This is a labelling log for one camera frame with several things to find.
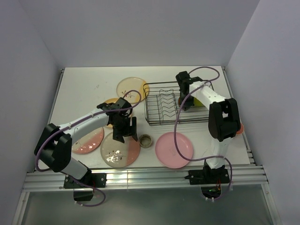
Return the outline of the speckled ceramic cup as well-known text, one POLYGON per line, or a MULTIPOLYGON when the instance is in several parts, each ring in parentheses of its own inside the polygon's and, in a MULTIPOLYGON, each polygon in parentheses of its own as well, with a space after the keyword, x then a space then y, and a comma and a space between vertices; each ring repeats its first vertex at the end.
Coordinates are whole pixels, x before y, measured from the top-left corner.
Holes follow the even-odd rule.
POLYGON ((152 145, 153 140, 150 135, 143 134, 138 138, 138 142, 142 148, 147 149, 152 145))

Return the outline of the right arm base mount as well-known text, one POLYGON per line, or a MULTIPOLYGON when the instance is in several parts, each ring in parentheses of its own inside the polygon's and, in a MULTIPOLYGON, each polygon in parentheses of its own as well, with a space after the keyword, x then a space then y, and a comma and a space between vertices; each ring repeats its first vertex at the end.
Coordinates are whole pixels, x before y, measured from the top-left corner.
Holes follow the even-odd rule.
POLYGON ((201 194, 205 201, 215 202, 232 189, 232 165, 229 166, 230 172, 225 165, 211 169, 205 161, 202 169, 189 170, 184 179, 188 180, 190 185, 201 186, 201 194))

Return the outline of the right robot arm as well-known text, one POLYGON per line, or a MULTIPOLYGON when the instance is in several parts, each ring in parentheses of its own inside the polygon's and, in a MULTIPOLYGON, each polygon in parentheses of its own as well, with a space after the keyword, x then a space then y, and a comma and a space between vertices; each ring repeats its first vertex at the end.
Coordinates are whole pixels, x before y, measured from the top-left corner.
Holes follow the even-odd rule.
POLYGON ((209 111, 208 130, 212 137, 212 157, 205 159, 208 168, 203 171, 203 178, 212 183, 219 177, 217 169, 225 164, 229 143, 241 128, 237 101, 217 94, 208 86, 209 81, 200 77, 192 78, 187 71, 178 73, 175 78, 180 88, 180 111, 195 106, 195 100, 209 111))

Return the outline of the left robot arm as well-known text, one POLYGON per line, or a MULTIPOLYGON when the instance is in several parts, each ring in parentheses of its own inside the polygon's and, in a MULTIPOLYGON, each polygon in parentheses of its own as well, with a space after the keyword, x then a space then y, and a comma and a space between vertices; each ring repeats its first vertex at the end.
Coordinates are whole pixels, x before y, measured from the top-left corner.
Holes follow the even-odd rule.
POLYGON ((136 117, 130 118, 134 106, 123 98, 114 104, 101 103, 88 114, 59 126, 50 123, 45 126, 34 150, 35 169, 45 172, 39 167, 42 161, 47 169, 55 173, 64 173, 74 178, 80 187, 91 183, 90 169, 72 158, 72 146, 90 132, 111 124, 113 139, 124 143, 125 137, 137 138, 136 117))

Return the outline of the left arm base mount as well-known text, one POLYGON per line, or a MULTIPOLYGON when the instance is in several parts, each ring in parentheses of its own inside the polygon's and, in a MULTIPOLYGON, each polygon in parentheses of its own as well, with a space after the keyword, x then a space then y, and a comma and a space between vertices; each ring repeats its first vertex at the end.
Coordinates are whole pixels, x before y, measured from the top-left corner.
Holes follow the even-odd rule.
POLYGON ((73 199, 76 204, 84 207, 95 207, 103 204, 106 199, 105 193, 101 188, 106 187, 106 173, 89 173, 80 180, 70 175, 65 176, 64 189, 73 189, 73 199), (88 204, 96 194, 100 193, 103 199, 96 204, 88 204))

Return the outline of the pink plastic cup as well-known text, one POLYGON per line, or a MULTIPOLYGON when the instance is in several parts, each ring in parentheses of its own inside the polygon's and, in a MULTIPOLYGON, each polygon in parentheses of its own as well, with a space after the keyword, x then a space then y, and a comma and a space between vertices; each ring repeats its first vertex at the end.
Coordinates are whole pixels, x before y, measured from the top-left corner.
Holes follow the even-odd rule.
POLYGON ((244 132, 244 126, 240 123, 240 129, 236 132, 236 135, 241 135, 244 132))

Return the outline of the lime green bowl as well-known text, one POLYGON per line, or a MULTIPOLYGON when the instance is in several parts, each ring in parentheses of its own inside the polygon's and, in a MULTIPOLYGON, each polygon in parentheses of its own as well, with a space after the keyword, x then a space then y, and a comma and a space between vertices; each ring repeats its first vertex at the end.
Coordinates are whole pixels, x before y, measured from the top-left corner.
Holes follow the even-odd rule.
POLYGON ((205 107, 205 105, 194 97, 194 107, 205 107))

